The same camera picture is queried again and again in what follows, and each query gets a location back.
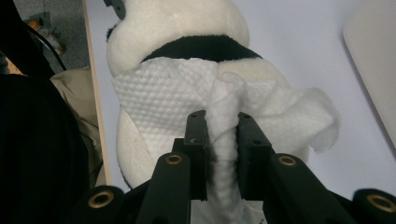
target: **white plush fabric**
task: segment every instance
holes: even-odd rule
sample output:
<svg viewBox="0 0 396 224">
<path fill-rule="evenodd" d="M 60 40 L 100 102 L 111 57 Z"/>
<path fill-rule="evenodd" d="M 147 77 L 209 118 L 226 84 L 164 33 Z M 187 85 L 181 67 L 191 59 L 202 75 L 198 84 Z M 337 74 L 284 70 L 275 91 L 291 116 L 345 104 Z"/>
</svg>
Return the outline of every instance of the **white plush fabric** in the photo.
<svg viewBox="0 0 396 224">
<path fill-rule="evenodd" d="M 108 39 L 113 76 L 136 67 L 152 51 L 189 35 L 227 35 L 247 47 L 248 26 L 231 0 L 125 0 L 126 17 Z"/>
<path fill-rule="evenodd" d="M 209 201 L 193 203 L 193 223 L 262 218 L 240 200 L 235 182 L 233 128 L 239 111 L 253 116 L 277 152 L 301 157 L 308 145 L 323 151 L 338 134 L 339 115 L 322 91 L 292 89 L 262 59 L 213 63 L 157 58 L 115 76 L 114 86 L 126 112 L 122 118 L 134 122 L 120 123 L 118 145 L 120 168 L 133 187 L 148 180 L 156 160 L 171 151 L 175 138 L 183 137 L 187 116 L 206 109 L 213 173 Z"/>
</svg>

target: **textured paper towel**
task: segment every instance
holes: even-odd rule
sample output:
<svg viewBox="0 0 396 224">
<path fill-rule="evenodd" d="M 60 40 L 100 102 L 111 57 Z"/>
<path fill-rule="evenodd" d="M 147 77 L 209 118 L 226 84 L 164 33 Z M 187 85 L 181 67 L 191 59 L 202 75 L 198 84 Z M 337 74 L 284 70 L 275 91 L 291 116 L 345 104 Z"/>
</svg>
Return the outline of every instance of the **textured paper towel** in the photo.
<svg viewBox="0 0 396 224">
<path fill-rule="evenodd" d="M 131 152 L 118 155 L 129 183 L 138 184 L 150 178 L 141 176 L 136 181 L 136 176 L 129 173 L 153 168 L 145 168 L 150 165 L 138 164 L 138 161 L 123 161 L 133 157 L 134 151 L 147 151 L 153 161 L 158 160 L 171 151 L 175 138 L 183 137 L 187 116 L 206 109 L 213 146 L 213 173 L 208 183 L 210 202 L 192 204 L 191 220 L 196 223 L 225 223 L 225 220 L 243 223 L 252 219 L 247 214 L 253 213 L 259 219 L 262 217 L 252 212 L 253 207 L 242 203 L 235 184 L 237 154 L 233 128 L 240 110 L 253 116 L 277 152 L 298 154 L 308 145 L 317 151 L 325 150 L 338 134 L 338 113 L 322 91 L 292 89 L 280 73 L 262 59 L 243 61 L 240 67 L 233 68 L 236 64 L 157 58 L 113 80 L 121 106 L 135 124 L 135 130 L 129 134 L 141 135 L 146 144 L 146 148 L 130 146 Z M 226 116 L 215 117 L 218 113 Z M 227 137 L 219 138 L 225 130 Z"/>
</svg>

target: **screw hole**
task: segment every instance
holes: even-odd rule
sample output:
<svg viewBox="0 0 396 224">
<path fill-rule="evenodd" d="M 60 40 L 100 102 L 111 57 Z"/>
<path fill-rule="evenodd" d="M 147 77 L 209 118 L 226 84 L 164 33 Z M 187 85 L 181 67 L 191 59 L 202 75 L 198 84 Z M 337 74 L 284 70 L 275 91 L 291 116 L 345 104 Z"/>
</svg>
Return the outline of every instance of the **screw hole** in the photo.
<svg viewBox="0 0 396 224">
<path fill-rule="evenodd" d="M 94 194 L 88 200 L 88 205 L 91 208 L 101 208 L 110 204 L 114 199 L 114 193 L 110 190 L 104 190 Z"/>
<path fill-rule="evenodd" d="M 165 158 L 166 163 L 171 165 L 179 164 L 183 161 L 183 158 L 179 155 L 170 155 Z"/>
<path fill-rule="evenodd" d="M 367 201 L 369 201 L 372 206 L 384 212 L 396 213 L 396 204 L 384 196 L 370 194 L 367 196 Z"/>
<path fill-rule="evenodd" d="M 297 164 L 297 161 L 290 156 L 281 156 L 277 159 L 280 163 L 287 165 L 287 166 L 293 166 Z"/>
</svg>

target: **stuffed animal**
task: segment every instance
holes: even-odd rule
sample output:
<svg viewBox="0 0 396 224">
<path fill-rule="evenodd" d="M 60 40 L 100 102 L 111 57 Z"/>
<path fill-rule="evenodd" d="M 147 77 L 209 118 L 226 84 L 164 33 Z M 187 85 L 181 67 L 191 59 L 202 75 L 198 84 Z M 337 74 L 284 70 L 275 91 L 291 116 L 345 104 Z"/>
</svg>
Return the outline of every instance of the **stuffed animal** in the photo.
<svg viewBox="0 0 396 224">
<path fill-rule="evenodd" d="M 261 223 L 260 203 L 240 199 L 234 127 L 251 115 L 276 152 L 306 160 L 329 149 L 339 115 L 318 89 L 295 90 L 248 49 L 248 26 L 231 0 L 125 0 L 108 39 L 120 98 L 117 155 L 131 187 L 150 179 L 158 158 L 184 137 L 187 116 L 206 110 L 212 145 L 208 201 L 192 202 L 191 223 Z"/>
</svg>

